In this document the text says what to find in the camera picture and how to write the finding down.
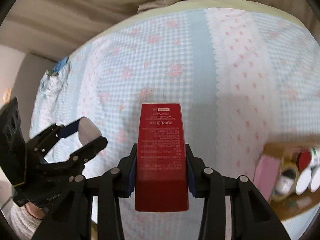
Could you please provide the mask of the person's left hand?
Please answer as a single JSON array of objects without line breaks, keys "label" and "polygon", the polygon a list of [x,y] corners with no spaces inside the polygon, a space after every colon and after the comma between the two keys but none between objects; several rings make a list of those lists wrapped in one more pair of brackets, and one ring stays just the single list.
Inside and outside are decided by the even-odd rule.
[{"label": "person's left hand", "polygon": [[46,216],[46,213],[41,208],[37,207],[31,202],[25,204],[25,208],[28,213],[36,219],[42,220]]}]

